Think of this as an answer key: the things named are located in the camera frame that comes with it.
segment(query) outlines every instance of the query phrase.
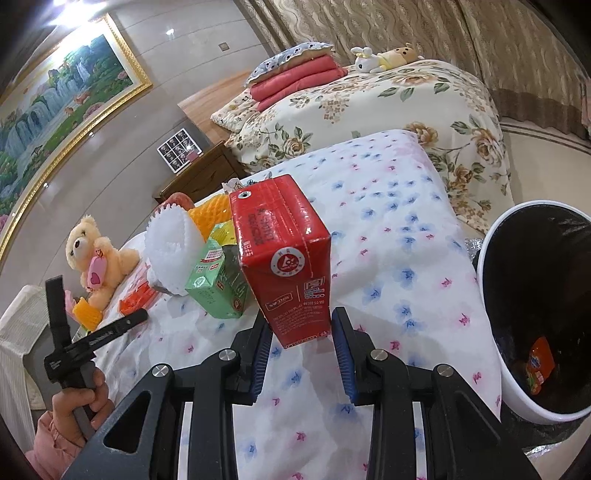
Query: ceiling light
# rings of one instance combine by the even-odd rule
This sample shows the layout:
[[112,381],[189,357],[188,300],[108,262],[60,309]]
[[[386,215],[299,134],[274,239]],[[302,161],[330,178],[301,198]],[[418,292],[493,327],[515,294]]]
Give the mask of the ceiling light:
[[78,27],[94,17],[105,5],[106,2],[86,4],[82,1],[66,4],[64,10],[51,24],[70,28]]

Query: curtain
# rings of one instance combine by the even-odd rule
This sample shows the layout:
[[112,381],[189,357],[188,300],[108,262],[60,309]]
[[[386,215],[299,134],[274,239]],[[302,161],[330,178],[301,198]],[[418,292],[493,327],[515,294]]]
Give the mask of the curtain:
[[500,116],[586,135],[581,73],[548,27],[519,0],[236,0],[277,53],[305,41],[386,51],[410,42],[425,58],[480,78]]

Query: white stuffed rabbit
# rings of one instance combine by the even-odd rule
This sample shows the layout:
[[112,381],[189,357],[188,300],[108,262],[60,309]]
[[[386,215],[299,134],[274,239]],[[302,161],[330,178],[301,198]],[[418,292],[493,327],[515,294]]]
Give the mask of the white stuffed rabbit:
[[383,72],[379,67],[379,57],[374,55],[374,52],[370,47],[353,47],[351,53],[354,53],[355,67],[357,72],[362,73],[378,73]]
[[424,60],[424,57],[417,55],[410,43],[407,43],[406,47],[395,48],[377,55],[374,55],[370,47],[353,47],[351,53],[356,56],[355,70],[362,73],[381,73],[412,61]]

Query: white sheet with flower print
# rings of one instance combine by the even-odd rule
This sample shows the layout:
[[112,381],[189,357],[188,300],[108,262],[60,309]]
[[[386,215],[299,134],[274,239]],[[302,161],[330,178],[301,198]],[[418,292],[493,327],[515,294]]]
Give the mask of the white sheet with flower print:
[[[345,306],[355,328],[410,365],[453,365],[498,416],[498,356],[475,272],[416,135],[380,132],[271,171],[294,177],[332,233],[331,308]],[[142,250],[143,236],[131,245]],[[241,319],[218,320],[189,297],[162,296],[145,325],[98,352],[111,398],[118,403],[154,364],[184,368],[229,346],[256,312],[252,302]],[[103,323],[117,316],[111,308]],[[331,338],[287,350],[274,339],[258,401],[234,410],[239,477],[365,479],[371,427],[372,408],[356,408],[345,395]],[[424,460],[420,425],[415,436]],[[187,438],[185,424],[184,455]],[[417,476],[426,477],[419,464]]]
[[226,145],[260,171],[349,138],[392,128],[419,135],[456,215],[486,233],[514,205],[503,133],[484,84],[444,61],[350,73],[254,113]]

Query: metal screw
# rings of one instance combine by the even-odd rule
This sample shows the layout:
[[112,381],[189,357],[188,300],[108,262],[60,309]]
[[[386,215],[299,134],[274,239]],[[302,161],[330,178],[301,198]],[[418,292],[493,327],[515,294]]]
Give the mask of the metal screw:
[[229,362],[230,360],[234,360],[236,358],[236,352],[230,348],[226,348],[225,350],[219,352],[218,357],[220,360]]
[[155,377],[166,377],[168,375],[168,367],[166,365],[156,365],[152,369],[152,375]]
[[371,350],[371,358],[381,362],[382,360],[386,360],[388,358],[388,352],[386,350],[382,350],[381,348],[376,348]]
[[437,367],[437,373],[442,377],[451,377],[454,373],[454,369],[451,365],[441,364]]

